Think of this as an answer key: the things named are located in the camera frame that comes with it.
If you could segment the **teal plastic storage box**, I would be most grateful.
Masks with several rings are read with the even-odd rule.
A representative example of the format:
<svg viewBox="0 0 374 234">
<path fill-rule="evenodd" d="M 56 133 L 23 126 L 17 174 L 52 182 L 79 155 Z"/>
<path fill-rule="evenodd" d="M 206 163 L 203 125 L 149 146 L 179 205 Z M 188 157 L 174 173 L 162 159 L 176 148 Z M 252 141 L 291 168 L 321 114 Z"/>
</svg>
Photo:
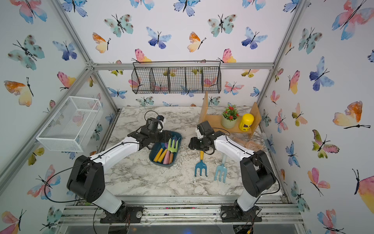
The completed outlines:
<svg viewBox="0 0 374 234">
<path fill-rule="evenodd" d="M 181 146 L 182 135 L 178 132 L 171 132 L 170 144 L 175 144 L 176 152 L 168 150 L 168 140 L 166 143 L 155 143 L 151 148 L 149 160 L 155 165 L 162 167 L 172 167 L 178 156 L 179 146 Z"/>
</svg>

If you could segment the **teal rake yellow handle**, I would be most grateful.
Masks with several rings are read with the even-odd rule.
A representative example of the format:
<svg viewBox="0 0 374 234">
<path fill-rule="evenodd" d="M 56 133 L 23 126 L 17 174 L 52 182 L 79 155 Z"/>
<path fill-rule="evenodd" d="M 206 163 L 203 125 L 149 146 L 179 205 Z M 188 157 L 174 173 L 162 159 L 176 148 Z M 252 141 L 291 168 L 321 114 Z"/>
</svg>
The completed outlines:
<svg viewBox="0 0 374 234">
<path fill-rule="evenodd" d="M 153 159 L 154 162 L 158 162 L 159 161 L 159 159 L 161 158 L 161 155 L 164 152 L 164 150 L 165 150 L 165 143 L 161 143 L 161 148 L 158 151 L 158 153 L 156 154 L 155 158 Z"/>
</svg>

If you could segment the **green rake wooden handle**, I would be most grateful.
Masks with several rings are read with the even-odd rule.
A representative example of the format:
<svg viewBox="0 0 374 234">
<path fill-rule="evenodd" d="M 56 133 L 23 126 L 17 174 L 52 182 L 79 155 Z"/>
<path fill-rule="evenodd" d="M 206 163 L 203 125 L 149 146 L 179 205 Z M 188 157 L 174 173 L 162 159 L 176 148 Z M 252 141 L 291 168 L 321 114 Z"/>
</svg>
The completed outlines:
<svg viewBox="0 0 374 234">
<path fill-rule="evenodd" d="M 179 141 L 176 137 L 173 137 L 172 139 L 169 140 L 168 143 L 168 152 L 169 152 L 169 157 L 168 157 L 168 164 L 171 164 L 173 162 L 174 154 L 177 153 L 179 147 Z"/>
</svg>

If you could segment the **blue claw rake yellow handle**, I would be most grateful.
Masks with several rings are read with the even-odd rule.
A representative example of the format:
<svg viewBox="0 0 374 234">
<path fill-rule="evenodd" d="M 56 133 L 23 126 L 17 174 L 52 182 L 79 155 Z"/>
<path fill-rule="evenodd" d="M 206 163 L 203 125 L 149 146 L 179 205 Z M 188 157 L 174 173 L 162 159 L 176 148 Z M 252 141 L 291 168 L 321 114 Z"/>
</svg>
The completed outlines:
<svg viewBox="0 0 374 234">
<path fill-rule="evenodd" d="M 207 176 L 207 166 L 204 163 L 204 152 L 200 152 L 200 161 L 195 166 L 195 173 L 194 176 L 197 177 L 197 173 L 199 172 L 199 175 L 201 176 L 203 174 L 203 171 L 205 172 L 205 176 Z"/>
<path fill-rule="evenodd" d="M 165 154 L 166 154 L 166 150 L 168 148 L 168 143 L 169 143 L 169 140 L 168 140 L 168 142 L 165 143 L 165 150 L 162 153 L 161 158 L 159 159 L 159 161 L 157 163 L 162 163 L 163 164 L 163 160 L 164 160 L 164 157 L 165 157 Z"/>
</svg>

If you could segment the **light blue fork tool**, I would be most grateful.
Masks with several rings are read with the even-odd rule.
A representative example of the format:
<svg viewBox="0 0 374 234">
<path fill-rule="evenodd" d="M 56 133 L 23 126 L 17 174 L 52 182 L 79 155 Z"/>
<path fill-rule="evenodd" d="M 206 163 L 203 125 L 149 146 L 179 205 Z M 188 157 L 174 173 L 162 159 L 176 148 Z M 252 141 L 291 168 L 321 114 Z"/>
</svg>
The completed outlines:
<svg viewBox="0 0 374 234">
<path fill-rule="evenodd" d="M 215 181 L 226 183 L 227 172 L 228 172 L 228 169 L 225 166 L 226 159 L 227 159 L 227 155 L 223 154 L 222 162 L 216 168 L 216 172 L 214 176 Z"/>
</svg>

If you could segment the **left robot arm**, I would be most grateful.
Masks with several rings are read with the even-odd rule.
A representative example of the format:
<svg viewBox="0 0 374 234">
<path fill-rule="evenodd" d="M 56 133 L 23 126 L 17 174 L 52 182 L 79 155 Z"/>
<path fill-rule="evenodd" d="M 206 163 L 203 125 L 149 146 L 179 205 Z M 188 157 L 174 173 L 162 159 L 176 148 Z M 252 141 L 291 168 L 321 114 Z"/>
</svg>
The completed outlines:
<svg viewBox="0 0 374 234">
<path fill-rule="evenodd" d="M 165 143 L 171 133 L 163 131 L 164 123 L 164 116 L 149 118 L 145 125 L 128 134 L 115 146 L 91 157 L 78 157 L 71 170 L 67 189 L 110 214 L 125 210 L 124 202 L 106 189 L 104 174 L 143 148 L 150 149 L 151 144 Z"/>
</svg>

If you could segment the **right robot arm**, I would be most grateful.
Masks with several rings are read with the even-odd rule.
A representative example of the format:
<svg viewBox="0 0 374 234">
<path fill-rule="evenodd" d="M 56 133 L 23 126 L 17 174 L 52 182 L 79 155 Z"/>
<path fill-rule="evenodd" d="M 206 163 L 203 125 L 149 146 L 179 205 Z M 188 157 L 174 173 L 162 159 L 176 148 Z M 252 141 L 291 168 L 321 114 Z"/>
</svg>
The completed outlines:
<svg viewBox="0 0 374 234">
<path fill-rule="evenodd" d="M 215 131 L 208 121 L 198 124 L 196 133 L 197 137 L 191 138 L 189 143 L 191 150 L 218 151 L 240 164 L 244 190 L 234 207 L 241 213 L 252 211 L 260 197 L 277 182 L 266 153 L 241 146 L 224 132 Z"/>
</svg>

